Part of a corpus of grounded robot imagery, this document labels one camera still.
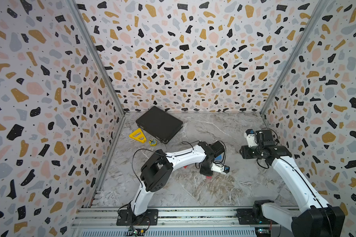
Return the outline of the dark blue square lego brick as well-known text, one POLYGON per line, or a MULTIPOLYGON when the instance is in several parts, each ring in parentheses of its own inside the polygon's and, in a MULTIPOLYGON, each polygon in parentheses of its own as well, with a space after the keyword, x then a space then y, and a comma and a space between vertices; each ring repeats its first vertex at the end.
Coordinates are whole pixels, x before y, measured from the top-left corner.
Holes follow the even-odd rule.
POLYGON ((223 171, 224 171, 224 173, 229 173, 229 171, 230 171, 229 166, 225 166, 223 171))

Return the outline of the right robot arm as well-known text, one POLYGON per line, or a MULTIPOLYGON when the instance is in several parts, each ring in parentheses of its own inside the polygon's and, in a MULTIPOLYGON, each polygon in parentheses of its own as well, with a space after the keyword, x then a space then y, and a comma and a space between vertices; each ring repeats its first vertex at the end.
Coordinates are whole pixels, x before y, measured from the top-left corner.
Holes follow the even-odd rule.
POLYGON ((289 188, 299 208, 294 211, 269 199, 257 200, 252 207, 254 221, 274 221, 296 237, 339 237, 345 221, 344 212, 338 206, 331 206, 316 191, 288 149, 274 140, 272 130, 247 129, 245 138, 248 144, 239 151, 242 157, 264 160, 266 168, 273 168, 289 188))

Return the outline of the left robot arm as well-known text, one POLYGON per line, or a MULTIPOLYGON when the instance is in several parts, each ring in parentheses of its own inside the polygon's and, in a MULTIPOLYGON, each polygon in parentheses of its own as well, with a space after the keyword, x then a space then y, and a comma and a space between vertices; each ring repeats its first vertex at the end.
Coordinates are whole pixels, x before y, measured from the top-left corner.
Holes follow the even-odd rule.
POLYGON ((141 167, 137 178, 139 188, 127 209, 134 217, 146 213, 148 205, 155 192, 161 190, 168 182, 171 174, 185 166, 199 165, 199 173, 211 177, 215 172, 227 174, 230 168, 225 165, 226 146, 222 141, 208 144, 198 141, 189 149, 165 153, 159 149, 141 167))

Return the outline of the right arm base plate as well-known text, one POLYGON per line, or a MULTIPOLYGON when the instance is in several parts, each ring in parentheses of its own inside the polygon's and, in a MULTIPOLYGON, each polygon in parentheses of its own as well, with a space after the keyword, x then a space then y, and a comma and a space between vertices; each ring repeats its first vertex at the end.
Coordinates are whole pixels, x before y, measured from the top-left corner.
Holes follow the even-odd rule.
POLYGON ((270 225, 277 224, 275 221, 265 218, 264 216, 256 216, 253 208, 238 208, 236 209, 236 217, 239 225, 270 225))

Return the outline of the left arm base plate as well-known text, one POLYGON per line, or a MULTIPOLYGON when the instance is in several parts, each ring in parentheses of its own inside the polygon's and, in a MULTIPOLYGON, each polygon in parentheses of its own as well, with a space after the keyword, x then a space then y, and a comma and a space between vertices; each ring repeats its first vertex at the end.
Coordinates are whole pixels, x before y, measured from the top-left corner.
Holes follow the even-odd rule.
POLYGON ((158 209, 147 209, 144 214, 135 216, 132 210, 122 209, 118 212, 117 226, 156 226, 158 222, 158 209))

